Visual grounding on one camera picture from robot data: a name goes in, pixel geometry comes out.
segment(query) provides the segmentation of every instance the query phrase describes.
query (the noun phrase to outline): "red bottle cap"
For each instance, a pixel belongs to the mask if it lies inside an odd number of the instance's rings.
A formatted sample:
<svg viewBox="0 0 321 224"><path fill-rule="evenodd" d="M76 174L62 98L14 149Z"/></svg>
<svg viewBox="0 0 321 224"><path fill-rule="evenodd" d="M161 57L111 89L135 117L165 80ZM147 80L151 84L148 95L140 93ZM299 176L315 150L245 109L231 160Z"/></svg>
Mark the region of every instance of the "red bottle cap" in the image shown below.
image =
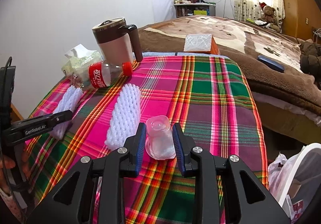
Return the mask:
<svg viewBox="0 0 321 224"><path fill-rule="evenodd" d="M133 74L133 66L131 62L123 63L124 76L131 76Z"/></svg>

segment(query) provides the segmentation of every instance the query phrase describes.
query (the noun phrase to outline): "jug lid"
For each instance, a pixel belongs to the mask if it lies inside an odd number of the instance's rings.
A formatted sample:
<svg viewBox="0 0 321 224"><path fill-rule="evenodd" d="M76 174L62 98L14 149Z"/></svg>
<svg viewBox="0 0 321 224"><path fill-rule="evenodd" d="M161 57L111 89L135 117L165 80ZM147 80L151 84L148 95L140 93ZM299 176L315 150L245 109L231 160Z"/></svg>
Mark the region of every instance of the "jug lid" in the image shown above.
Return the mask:
<svg viewBox="0 0 321 224"><path fill-rule="evenodd" d="M114 18L111 20L106 20L103 23L100 23L92 28L93 32L98 32L101 30L109 29L111 27L121 25L125 23L125 18L124 17L119 17L119 18Z"/></svg>

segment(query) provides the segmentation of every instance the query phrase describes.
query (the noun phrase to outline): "triangular cutout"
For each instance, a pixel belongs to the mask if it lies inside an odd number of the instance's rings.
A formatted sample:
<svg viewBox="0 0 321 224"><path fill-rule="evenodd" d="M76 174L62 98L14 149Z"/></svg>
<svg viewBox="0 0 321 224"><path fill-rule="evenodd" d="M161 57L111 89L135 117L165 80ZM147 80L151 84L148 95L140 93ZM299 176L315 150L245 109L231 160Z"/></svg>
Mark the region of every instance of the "triangular cutout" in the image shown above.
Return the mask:
<svg viewBox="0 0 321 224"><path fill-rule="evenodd" d="M75 192L79 176L80 172L75 172L55 194L54 201L60 202L65 205L70 205L73 199L73 194Z"/></svg>
<svg viewBox="0 0 321 224"><path fill-rule="evenodd" d="M242 179L246 201L248 204L253 204L255 202L260 202L265 200L265 195L260 191L260 189L256 186L254 181L248 176L245 171L240 171L240 176Z"/></svg>

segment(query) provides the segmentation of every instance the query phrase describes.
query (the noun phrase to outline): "plastic cup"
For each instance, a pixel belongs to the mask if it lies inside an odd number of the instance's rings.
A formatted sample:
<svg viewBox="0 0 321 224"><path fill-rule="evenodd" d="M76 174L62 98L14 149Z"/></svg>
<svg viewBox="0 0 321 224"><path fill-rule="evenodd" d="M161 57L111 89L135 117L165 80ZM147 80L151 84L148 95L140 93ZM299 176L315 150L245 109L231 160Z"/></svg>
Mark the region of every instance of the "plastic cup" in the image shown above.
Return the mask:
<svg viewBox="0 0 321 224"><path fill-rule="evenodd" d="M172 128L169 119L164 115L149 118L146 122L148 139L147 153L156 160L175 158Z"/></svg>

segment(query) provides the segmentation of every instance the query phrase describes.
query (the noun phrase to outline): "santa hat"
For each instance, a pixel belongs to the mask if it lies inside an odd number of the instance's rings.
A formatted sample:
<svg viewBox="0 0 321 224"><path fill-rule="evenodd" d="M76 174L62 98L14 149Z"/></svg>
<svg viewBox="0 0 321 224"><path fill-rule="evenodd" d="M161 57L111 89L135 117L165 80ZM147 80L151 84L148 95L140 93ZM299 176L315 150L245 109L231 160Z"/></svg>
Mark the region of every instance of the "santa hat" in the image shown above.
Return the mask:
<svg viewBox="0 0 321 224"><path fill-rule="evenodd" d="M260 7L261 9L264 11L264 8L267 6L267 4L265 4L264 2L260 3Z"/></svg>

